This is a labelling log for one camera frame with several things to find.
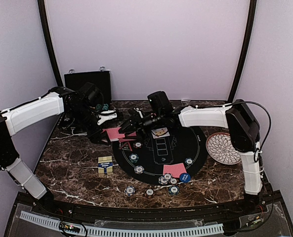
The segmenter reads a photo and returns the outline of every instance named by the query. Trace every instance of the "plate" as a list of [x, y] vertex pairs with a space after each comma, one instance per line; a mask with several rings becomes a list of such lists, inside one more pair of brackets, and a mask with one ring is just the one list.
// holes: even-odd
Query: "plate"
[[209, 155], [217, 162], [232, 165], [241, 161], [241, 157], [231, 143], [229, 133], [217, 132], [212, 134], [206, 143]]

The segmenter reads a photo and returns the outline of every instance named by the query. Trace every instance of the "poker chip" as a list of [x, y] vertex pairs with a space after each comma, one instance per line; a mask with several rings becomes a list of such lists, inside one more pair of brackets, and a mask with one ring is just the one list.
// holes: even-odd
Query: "poker chip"
[[185, 163], [186, 164], [192, 164], [194, 161], [191, 159], [191, 158], [187, 158], [186, 160], [185, 160]]
[[158, 182], [162, 185], [168, 184], [168, 180], [164, 176], [158, 178]]
[[135, 188], [133, 186], [128, 186], [125, 190], [125, 194], [130, 197], [135, 194]]
[[190, 181], [190, 179], [191, 179], [190, 174], [187, 174], [187, 173], [182, 173], [179, 176], [179, 180], [183, 183], [188, 183]]
[[178, 195], [178, 193], [179, 193], [179, 187], [177, 187], [177, 186], [172, 186], [172, 187], [170, 187], [170, 188], [168, 189], [168, 193], [169, 193], [170, 195]]
[[145, 191], [144, 196], [147, 198], [152, 198], [154, 196], [154, 190], [153, 189], [148, 189]]
[[167, 180], [170, 180], [172, 178], [172, 175], [171, 174], [165, 174], [164, 178], [167, 179]]
[[141, 148], [142, 147], [142, 143], [141, 142], [134, 142], [134, 144], [133, 144], [133, 146], [135, 147], [135, 148]]
[[178, 183], [177, 179], [175, 179], [175, 178], [171, 178], [169, 182], [171, 184], [177, 184]]
[[141, 165], [138, 165], [137, 167], [134, 168], [134, 172], [136, 174], [142, 174], [144, 172], [144, 167]]
[[138, 161], [138, 155], [137, 154], [131, 154], [128, 158], [132, 163], [137, 163], [137, 161]]

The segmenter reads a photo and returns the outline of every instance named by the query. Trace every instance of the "brown marble tabletop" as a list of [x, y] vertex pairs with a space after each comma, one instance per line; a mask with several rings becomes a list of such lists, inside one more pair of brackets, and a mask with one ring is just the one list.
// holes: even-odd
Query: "brown marble tabletop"
[[[216, 105], [224, 102], [172, 101], [175, 107]], [[114, 101], [116, 108], [128, 118], [127, 110], [140, 108], [150, 111], [148, 101]], [[109, 126], [120, 125], [111, 122]], [[177, 196], [168, 194], [169, 186], [151, 186], [127, 175], [113, 157], [112, 147], [91, 143], [83, 134], [69, 128], [55, 127], [35, 174], [60, 201], [103, 207], [121, 208], [171, 208], [222, 203], [243, 199], [244, 175], [241, 163], [224, 165], [208, 156], [204, 167], [187, 184], [180, 184]], [[202, 127], [208, 138], [215, 132], [225, 131], [216, 127]], [[98, 157], [113, 157], [113, 174], [98, 175]], [[134, 186], [135, 195], [127, 197], [124, 190]], [[155, 191], [153, 198], [144, 197], [146, 189]]]

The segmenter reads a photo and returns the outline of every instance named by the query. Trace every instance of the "black metal beam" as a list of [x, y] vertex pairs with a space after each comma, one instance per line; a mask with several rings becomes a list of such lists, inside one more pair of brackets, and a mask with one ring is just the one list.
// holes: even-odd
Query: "black metal beam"
[[247, 18], [247, 23], [246, 23], [246, 29], [245, 29], [245, 35], [244, 35], [241, 55], [240, 55], [239, 63], [237, 65], [232, 88], [230, 91], [230, 95], [229, 95], [229, 98], [227, 99], [228, 103], [233, 102], [237, 88], [240, 83], [241, 76], [242, 76], [242, 71], [243, 71], [243, 67], [245, 64], [245, 59], [246, 59], [246, 55], [247, 55], [247, 51], [248, 51], [250, 39], [251, 39], [251, 31], [253, 28], [254, 17], [255, 17], [255, 12], [256, 12], [256, 3], [257, 3], [257, 0], [250, 1], [250, 9], [249, 9], [249, 15]]
[[57, 61], [56, 61], [56, 57], [54, 53], [51, 34], [48, 27], [44, 0], [38, 0], [38, 5], [39, 5], [39, 13], [40, 13], [44, 39], [45, 39], [45, 43], [47, 47], [48, 56], [52, 65], [53, 72], [54, 72], [55, 80], [58, 86], [63, 86], [63, 81], [58, 70], [58, 65], [57, 65]]

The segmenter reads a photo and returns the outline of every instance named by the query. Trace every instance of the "blue label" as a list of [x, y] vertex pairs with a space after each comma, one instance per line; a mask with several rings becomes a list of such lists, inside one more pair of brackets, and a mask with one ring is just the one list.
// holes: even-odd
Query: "blue label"
[[179, 176], [179, 179], [181, 182], [183, 183], [188, 183], [190, 181], [190, 175], [187, 174], [187, 173], [182, 173], [180, 176]]

